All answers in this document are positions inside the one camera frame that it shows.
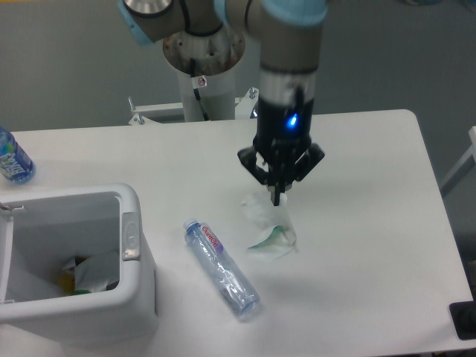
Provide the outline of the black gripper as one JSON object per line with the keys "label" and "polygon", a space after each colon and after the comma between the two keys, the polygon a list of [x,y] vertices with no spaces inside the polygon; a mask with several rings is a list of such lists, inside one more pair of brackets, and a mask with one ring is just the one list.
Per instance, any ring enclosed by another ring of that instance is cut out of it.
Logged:
{"label": "black gripper", "polygon": [[[242,166],[268,188],[274,206],[280,205],[280,192],[302,181],[325,156],[310,137],[312,109],[311,100],[291,107],[259,99],[253,147],[237,153]],[[257,164],[257,153],[268,164],[268,170]]]}

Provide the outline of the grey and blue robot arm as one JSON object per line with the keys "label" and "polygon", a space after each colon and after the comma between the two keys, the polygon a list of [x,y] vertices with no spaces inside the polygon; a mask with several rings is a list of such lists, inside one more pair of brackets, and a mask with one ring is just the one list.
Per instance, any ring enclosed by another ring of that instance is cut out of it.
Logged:
{"label": "grey and blue robot arm", "polygon": [[324,158],[310,137],[325,1],[119,1],[140,45],[161,42],[188,121],[234,115],[230,75],[260,43],[257,132],[238,157],[274,205]]}

